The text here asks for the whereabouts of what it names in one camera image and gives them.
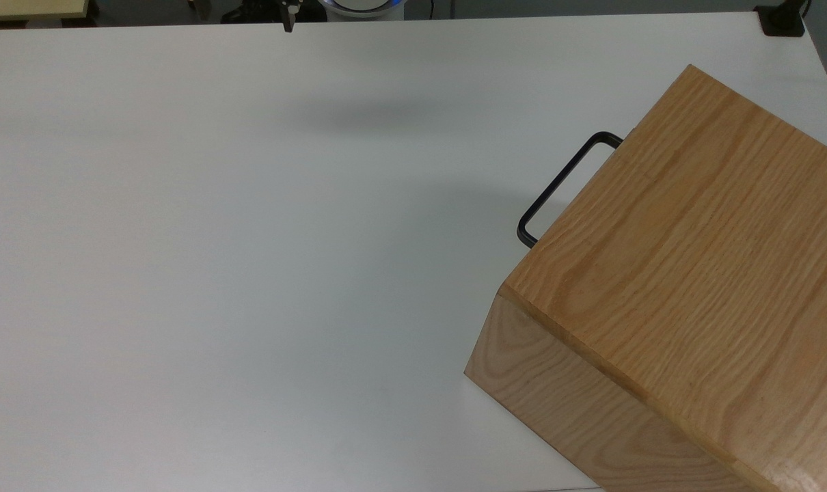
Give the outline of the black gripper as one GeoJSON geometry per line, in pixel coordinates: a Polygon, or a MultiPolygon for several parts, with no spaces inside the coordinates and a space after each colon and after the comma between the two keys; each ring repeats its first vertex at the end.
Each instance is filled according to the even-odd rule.
{"type": "Polygon", "coordinates": [[[285,32],[294,31],[301,1],[242,1],[222,15],[223,24],[283,24],[285,32]]]}

